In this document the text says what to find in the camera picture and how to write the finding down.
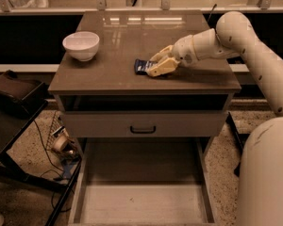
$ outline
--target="robotic arm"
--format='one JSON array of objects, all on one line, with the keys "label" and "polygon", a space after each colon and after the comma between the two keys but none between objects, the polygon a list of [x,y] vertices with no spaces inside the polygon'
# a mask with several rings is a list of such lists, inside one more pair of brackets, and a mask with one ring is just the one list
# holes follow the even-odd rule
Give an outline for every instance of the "robotic arm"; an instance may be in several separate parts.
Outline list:
[{"label": "robotic arm", "polygon": [[149,76],[189,67],[201,59],[241,56],[277,116],[283,116],[283,59],[257,37],[249,20],[240,12],[224,14],[214,29],[181,38],[154,55],[157,62]]}]

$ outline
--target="bowl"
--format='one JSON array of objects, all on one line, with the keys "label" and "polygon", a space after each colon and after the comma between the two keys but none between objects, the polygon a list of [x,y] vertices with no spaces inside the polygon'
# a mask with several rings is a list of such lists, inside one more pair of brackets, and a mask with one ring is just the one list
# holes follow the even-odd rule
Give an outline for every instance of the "bowl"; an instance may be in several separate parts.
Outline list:
[{"label": "bowl", "polygon": [[87,31],[76,32],[63,40],[63,46],[69,55],[79,61],[91,60],[98,51],[100,38]]}]

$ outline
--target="cabinet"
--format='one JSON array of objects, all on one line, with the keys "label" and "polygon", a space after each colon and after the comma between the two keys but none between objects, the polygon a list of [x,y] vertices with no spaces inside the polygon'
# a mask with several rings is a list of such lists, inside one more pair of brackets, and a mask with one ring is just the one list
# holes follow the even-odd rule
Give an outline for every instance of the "cabinet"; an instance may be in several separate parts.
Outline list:
[{"label": "cabinet", "polygon": [[71,137],[88,139],[70,225],[215,223],[202,159],[240,90],[235,75],[222,59],[134,73],[136,58],[206,29],[200,11],[85,13],[77,30],[97,33],[99,51],[66,54],[49,88]]}]

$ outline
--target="speckled floor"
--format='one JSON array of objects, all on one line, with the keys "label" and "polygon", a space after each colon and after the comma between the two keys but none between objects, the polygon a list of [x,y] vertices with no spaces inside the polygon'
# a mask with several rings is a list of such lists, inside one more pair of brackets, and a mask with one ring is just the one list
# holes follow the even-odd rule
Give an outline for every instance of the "speckled floor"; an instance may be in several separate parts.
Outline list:
[{"label": "speckled floor", "polygon": [[[238,101],[231,105],[230,112],[241,133],[251,132],[257,125],[274,116],[264,102],[256,101]],[[48,108],[36,119],[45,144],[54,113],[55,110]],[[26,172],[48,179],[57,177],[58,171],[49,164],[34,123],[17,140],[8,154]],[[59,161],[53,154],[50,154],[50,158],[59,166]],[[221,134],[213,140],[205,162],[218,223],[220,226],[234,225],[239,178],[233,171],[240,162],[240,153],[228,124],[225,124]],[[70,195],[64,211],[71,207],[72,198],[73,195]],[[55,203],[58,194],[0,177],[0,214],[5,217],[6,226],[44,225],[52,212],[52,199]],[[55,225],[67,225],[69,214],[69,211],[60,213]]]}]

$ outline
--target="black drawer handle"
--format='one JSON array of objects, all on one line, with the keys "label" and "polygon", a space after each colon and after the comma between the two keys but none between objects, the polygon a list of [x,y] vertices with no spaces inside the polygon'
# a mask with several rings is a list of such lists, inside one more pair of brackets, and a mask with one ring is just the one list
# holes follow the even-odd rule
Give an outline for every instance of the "black drawer handle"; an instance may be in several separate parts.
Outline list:
[{"label": "black drawer handle", "polygon": [[153,134],[157,130],[157,127],[154,125],[152,128],[134,128],[132,125],[130,126],[130,132],[133,134]]}]

